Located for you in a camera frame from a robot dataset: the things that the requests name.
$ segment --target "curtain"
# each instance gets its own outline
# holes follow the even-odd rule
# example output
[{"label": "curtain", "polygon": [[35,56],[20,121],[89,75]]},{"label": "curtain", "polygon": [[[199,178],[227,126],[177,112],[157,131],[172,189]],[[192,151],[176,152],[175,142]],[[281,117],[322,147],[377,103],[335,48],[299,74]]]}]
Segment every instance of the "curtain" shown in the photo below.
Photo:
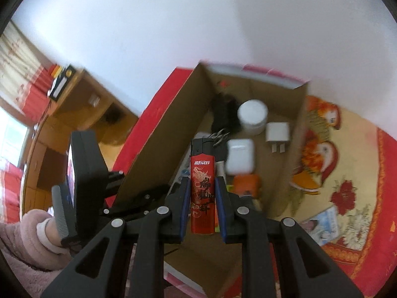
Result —
[{"label": "curtain", "polygon": [[47,92],[52,81],[10,21],[0,38],[0,92],[37,123],[49,104]]},{"label": "curtain", "polygon": [[0,222],[19,222],[19,194],[23,171],[0,158]]}]

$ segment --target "red curtain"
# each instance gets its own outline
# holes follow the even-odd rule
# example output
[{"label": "red curtain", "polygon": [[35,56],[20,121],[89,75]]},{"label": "red curtain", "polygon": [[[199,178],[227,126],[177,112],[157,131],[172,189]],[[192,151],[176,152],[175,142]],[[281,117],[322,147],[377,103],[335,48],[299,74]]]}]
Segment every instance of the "red curtain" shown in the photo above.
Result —
[{"label": "red curtain", "polygon": [[40,118],[50,102],[47,97],[47,92],[51,88],[53,80],[53,77],[48,71],[41,66],[35,75],[33,75],[25,89],[24,96],[26,96],[26,98],[21,106],[21,110],[33,122],[40,121]]},{"label": "red curtain", "polygon": [[19,194],[23,171],[5,159],[0,170],[0,221],[19,222]]}]

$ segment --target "red lighter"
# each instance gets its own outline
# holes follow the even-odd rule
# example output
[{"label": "red lighter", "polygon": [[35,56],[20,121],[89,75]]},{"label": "red lighter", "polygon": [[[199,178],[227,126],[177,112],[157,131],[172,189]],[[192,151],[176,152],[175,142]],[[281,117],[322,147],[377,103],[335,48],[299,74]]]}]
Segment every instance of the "red lighter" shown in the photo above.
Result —
[{"label": "red lighter", "polygon": [[193,139],[191,160],[191,224],[194,234],[215,232],[214,140]]}]

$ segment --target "cardboard box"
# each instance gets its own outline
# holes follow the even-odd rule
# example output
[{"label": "cardboard box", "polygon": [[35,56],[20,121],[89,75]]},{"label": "cardboard box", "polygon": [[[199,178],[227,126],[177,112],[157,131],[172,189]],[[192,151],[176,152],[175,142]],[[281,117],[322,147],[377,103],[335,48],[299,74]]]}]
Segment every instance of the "cardboard box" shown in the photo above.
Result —
[{"label": "cardboard box", "polygon": [[[280,215],[288,204],[289,182],[300,159],[307,90],[307,84],[282,75],[200,63],[136,156],[115,205],[122,206],[141,191],[169,183],[194,135],[198,131],[210,131],[212,98],[225,92],[240,102],[259,99],[269,108],[268,122],[290,124],[291,143],[285,153],[272,153],[271,145],[265,142],[265,133],[252,137],[256,150],[255,173],[262,180],[264,212],[269,217]],[[242,137],[247,137],[243,131],[233,136]],[[170,251],[171,247],[166,246],[165,250]],[[241,246],[224,244],[219,234],[191,234],[188,225],[184,242],[164,260],[202,286],[208,297],[220,297],[241,273]]]}]

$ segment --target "wooden furniture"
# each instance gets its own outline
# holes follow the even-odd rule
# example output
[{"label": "wooden furniture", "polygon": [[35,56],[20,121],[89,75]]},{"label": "wooden furniture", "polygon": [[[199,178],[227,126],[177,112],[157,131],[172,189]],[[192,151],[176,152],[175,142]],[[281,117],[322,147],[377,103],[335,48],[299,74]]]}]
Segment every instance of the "wooden furniture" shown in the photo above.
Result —
[{"label": "wooden furniture", "polygon": [[51,102],[33,136],[21,183],[22,216],[52,205],[51,188],[65,180],[70,133],[93,129],[105,161],[115,157],[138,117],[84,69],[78,71],[57,102]]}]

